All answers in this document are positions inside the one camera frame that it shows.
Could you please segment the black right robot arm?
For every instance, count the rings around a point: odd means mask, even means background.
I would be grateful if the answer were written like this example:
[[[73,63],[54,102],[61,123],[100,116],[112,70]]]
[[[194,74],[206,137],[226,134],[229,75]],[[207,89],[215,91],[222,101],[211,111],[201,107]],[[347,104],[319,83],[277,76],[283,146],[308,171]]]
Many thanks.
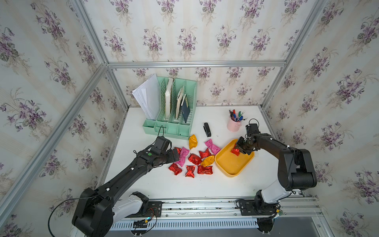
[[[267,133],[240,137],[236,148],[247,155],[263,149],[278,159],[277,180],[257,192],[257,196],[264,203],[277,203],[290,196],[293,190],[303,191],[317,185],[316,171],[311,153],[307,149],[291,147]]]

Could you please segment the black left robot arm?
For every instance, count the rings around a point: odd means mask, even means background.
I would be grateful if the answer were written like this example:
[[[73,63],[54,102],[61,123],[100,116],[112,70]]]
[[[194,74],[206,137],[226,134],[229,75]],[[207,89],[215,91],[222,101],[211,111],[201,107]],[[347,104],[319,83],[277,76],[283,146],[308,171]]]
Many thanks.
[[[177,162],[178,151],[160,150],[157,154],[151,146],[137,152],[136,158],[122,172],[102,186],[85,189],[76,207],[72,224],[88,237],[103,237],[110,230],[117,215],[114,207],[119,198],[142,176],[152,169]]]

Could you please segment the yellow tea bag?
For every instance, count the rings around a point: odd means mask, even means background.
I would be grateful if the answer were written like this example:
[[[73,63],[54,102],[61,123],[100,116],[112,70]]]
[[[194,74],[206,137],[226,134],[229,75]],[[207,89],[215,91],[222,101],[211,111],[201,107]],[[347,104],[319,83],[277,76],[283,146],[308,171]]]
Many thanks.
[[[208,167],[208,166],[211,166],[214,162],[215,162],[215,156],[209,156],[202,161],[201,166]]]
[[[197,137],[193,134],[192,136],[189,137],[189,148],[194,149],[198,145],[198,140]]]

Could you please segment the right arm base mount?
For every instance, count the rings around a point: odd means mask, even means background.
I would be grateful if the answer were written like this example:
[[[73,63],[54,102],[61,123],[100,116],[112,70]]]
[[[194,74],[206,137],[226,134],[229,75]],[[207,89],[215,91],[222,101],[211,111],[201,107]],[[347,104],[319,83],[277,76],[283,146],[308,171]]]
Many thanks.
[[[280,211],[279,203],[265,203],[260,196],[254,199],[238,199],[236,206],[242,216],[275,216]]]

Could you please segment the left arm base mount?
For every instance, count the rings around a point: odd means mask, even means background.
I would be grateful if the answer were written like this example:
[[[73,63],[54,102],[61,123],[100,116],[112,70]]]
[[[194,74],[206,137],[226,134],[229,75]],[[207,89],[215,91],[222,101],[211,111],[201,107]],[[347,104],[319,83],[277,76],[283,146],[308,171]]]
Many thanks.
[[[162,213],[162,205],[161,201],[152,201],[146,195],[140,192],[133,192],[130,197],[137,198],[137,200],[141,201],[141,206],[137,213],[131,214],[128,217],[161,217]]]

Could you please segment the pink tea bag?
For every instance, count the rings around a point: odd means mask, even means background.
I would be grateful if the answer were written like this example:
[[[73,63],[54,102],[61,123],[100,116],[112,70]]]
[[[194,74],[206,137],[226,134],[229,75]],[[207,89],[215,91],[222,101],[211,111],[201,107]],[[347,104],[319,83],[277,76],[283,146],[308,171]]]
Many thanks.
[[[186,157],[190,153],[190,151],[185,147],[182,147],[178,151],[179,151],[179,161],[176,162],[176,164],[179,165],[180,167],[183,167],[186,162]]]
[[[205,145],[211,151],[213,155],[216,155],[221,151],[221,148],[215,145],[212,139],[209,139],[208,141],[206,141]]]

